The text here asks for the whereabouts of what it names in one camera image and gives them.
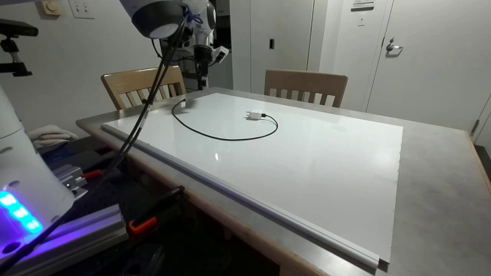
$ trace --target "blue light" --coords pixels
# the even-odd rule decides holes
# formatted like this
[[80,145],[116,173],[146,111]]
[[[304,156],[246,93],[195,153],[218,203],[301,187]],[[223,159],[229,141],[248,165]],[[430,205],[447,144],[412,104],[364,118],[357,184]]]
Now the blue light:
[[8,207],[8,205],[16,203],[17,199],[16,199],[11,193],[0,191],[0,202],[2,202],[2,205]]
[[27,208],[19,208],[17,211],[14,211],[14,216],[22,219],[25,216],[30,216],[30,211]]
[[42,226],[42,223],[37,222],[37,220],[31,220],[31,222],[28,223],[28,228],[30,228],[30,230],[37,230],[37,228],[40,228],[40,226]]
[[24,207],[13,193],[0,191],[0,207],[7,208],[13,220],[17,220],[24,230],[40,233],[44,225]]

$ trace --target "gray countertop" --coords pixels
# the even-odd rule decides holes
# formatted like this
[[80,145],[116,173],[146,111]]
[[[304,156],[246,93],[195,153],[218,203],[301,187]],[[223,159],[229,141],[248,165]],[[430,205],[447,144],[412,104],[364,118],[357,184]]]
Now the gray countertop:
[[[491,274],[490,180],[467,131],[258,93],[209,92],[403,125],[392,262],[389,271],[377,274]],[[77,124],[117,148],[122,141],[106,133],[102,124],[139,110],[111,111]],[[281,265],[311,274],[372,274],[139,148],[133,148],[129,156],[165,184],[185,185],[195,205]]]

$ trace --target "door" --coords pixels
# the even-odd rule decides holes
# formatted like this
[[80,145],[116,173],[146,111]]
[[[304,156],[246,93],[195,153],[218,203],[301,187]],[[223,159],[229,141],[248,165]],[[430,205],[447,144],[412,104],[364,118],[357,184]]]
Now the door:
[[490,10],[489,0],[395,0],[367,110],[475,128],[491,90]]
[[315,0],[252,0],[252,92],[268,69],[307,70]]

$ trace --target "chair backrest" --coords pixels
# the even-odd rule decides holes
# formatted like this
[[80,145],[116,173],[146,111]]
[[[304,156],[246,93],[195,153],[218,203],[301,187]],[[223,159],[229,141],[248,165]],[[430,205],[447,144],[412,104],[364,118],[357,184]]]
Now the chair backrest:
[[[102,76],[102,79],[114,105],[117,108],[128,108],[143,104],[143,101],[149,96],[156,73],[157,69],[126,70],[106,73]],[[169,67],[156,101],[185,93],[186,87],[182,69],[179,65]]]
[[335,96],[334,107],[340,107],[349,78],[318,72],[266,70],[265,93],[326,105],[327,96]]

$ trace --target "white tabletop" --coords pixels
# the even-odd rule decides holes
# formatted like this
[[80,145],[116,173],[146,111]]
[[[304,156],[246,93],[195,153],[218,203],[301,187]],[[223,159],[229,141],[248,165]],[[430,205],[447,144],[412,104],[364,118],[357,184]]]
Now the white tabletop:
[[[275,116],[280,130],[257,141],[215,141],[159,108],[139,145],[369,265],[389,262],[403,127],[223,93],[202,96],[179,115],[218,136],[274,128],[269,119],[248,121],[248,110]],[[134,122],[129,116],[105,128],[125,136]]]
[[[467,131],[220,87],[192,92],[189,96],[200,98],[217,92],[404,127],[389,271],[355,265],[143,148],[129,151],[133,164],[166,187],[186,187],[191,203],[275,263],[301,268],[303,272],[297,274],[490,276],[491,185]],[[103,130],[102,124],[140,110],[134,107],[108,111],[77,124],[119,148],[123,141]]]

